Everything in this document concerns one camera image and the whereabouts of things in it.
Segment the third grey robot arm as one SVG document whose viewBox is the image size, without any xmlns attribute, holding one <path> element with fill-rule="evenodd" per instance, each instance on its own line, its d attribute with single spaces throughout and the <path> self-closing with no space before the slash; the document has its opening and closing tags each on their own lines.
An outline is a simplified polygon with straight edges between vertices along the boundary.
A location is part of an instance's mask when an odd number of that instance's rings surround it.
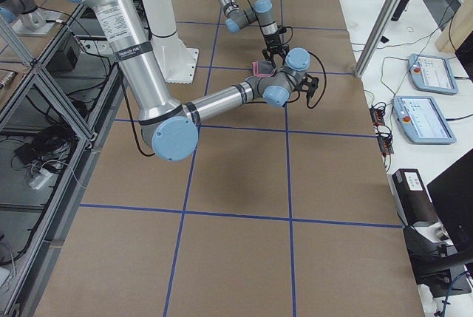
<svg viewBox="0 0 473 317">
<path fill-rule="evenodd" d="M 35 0 L 1 0 L 1 17 L 17 35 L 46 36 L 62 13 L 43 10 Z"/>
</svg>

